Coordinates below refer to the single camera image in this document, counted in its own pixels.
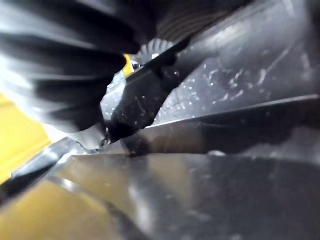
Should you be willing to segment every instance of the shiny metal surface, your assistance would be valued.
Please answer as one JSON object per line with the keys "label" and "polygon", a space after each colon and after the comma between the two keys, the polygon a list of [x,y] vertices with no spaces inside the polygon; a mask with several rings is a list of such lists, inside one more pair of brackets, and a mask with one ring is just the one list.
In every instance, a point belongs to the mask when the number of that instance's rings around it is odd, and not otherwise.
{"label": "shiny metal surface", "polygon": [[291,161],[70,156],[1,209],[0,238],[313,240],[319,184],[318,165]]}

